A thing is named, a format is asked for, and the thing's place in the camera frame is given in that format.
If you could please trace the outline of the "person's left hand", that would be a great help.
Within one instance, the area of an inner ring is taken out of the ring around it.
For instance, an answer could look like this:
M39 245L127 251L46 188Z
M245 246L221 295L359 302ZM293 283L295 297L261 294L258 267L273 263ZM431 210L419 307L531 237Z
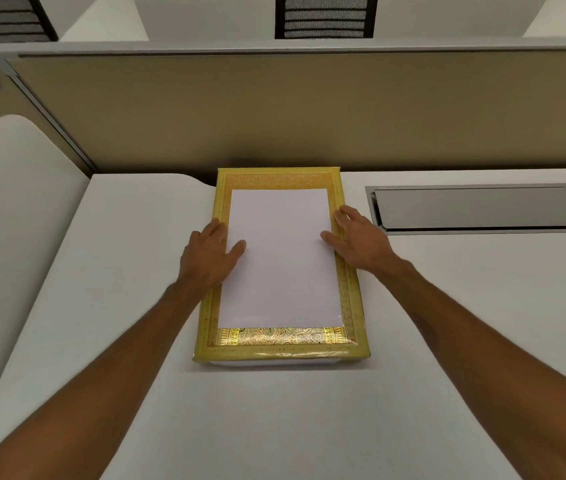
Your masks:
M236 267L227 266L228 228L214 217L202 231L194 231L183 250L174 289L179 294L202 297L224 282Z

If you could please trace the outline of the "person's right hand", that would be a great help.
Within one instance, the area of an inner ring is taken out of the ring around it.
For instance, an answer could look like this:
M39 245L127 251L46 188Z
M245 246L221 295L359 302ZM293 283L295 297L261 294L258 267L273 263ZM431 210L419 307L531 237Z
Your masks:
M404 267L406 262L394 252L388 237L359 210L342 205L333 217L340 233L332 233L345 241L345 254L338 255L347 264L379 279L397 274Z

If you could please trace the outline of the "white paper sheet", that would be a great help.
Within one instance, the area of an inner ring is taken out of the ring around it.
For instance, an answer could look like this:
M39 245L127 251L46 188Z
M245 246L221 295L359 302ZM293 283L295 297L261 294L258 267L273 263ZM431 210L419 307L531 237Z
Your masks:
M222 284L219 328L343 325L331 230L322 189L231 192L228 247L247 248Z

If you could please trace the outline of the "person's right forearm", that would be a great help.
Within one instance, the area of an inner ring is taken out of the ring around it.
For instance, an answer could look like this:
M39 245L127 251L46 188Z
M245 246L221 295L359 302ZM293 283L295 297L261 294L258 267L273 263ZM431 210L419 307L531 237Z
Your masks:
M523 480L566 480L566 376L402 258L365 270L397 300L476 420Z

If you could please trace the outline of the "person's left forearm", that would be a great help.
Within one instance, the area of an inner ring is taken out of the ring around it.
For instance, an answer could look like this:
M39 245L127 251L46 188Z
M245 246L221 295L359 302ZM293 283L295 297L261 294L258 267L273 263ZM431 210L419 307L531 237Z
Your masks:
M0 480L99 480L211 284L179 278L0 443Z

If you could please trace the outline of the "gold wrapped paper ream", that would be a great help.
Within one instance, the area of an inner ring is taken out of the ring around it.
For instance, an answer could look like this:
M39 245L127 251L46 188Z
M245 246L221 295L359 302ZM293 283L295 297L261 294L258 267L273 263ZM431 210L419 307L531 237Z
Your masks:
M340 233L333 217L345 203L338 167L220 168L213 216L227 225L231 192L238 190L322 189L328 193L331 230ZM193 360L216 365L287 365L292 363L365 360L370 356L357 271L335 253L343 325L335 328L219 328L222 285L207 292L200 305Z

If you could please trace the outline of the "beige desk partition panel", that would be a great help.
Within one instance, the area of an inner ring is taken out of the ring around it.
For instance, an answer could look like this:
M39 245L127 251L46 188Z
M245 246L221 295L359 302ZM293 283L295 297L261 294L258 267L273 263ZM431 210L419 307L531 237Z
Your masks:
M5 43L0 87L93 174L566 167L566 39Z

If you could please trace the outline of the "black mesh office chair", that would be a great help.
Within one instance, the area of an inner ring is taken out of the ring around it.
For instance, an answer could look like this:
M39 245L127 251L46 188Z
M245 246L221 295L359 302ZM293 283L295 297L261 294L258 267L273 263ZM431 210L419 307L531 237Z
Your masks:
M40 0L0 0L0 43L58 40Z
M378 0L276 0L275 39L371 39Z

